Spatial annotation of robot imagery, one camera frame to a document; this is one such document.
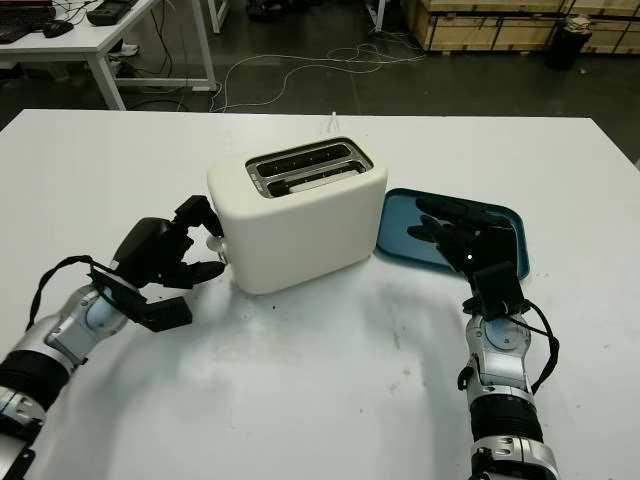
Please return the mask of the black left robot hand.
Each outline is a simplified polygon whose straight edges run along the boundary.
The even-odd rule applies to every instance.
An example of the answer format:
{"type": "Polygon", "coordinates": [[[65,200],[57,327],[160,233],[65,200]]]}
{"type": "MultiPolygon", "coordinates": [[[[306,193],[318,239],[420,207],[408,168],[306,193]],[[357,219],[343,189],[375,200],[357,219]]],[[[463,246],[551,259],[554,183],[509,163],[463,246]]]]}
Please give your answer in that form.
{"type": "Polygon", "coordinates": [[[171,220],[145,217],[127,234],[113,260],[115,274],[136,288],[150,283],[174,289],[191,289],[224,273],[224,262],[205,261],[188,264],[185,254],[194,245],[192,228],[204,227],[221,238],[218,216],[208,199],[193,195],[175,210],[171,220]]]}

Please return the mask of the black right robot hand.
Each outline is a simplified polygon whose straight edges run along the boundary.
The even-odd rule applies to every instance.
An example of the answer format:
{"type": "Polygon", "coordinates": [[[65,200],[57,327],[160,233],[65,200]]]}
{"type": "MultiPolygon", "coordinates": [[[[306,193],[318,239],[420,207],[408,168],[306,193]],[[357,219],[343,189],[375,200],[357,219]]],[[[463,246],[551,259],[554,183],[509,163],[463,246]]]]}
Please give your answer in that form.
{"type": "Polygon", "coordinates": [[[415,200],[420,223],[407,233],[432,244],[472,290],[474,275],[486,268],[509,262],[517,264],[517,236],[504,217],[488,211],[483,203],[453,197],[425,195],[415,200]]]}

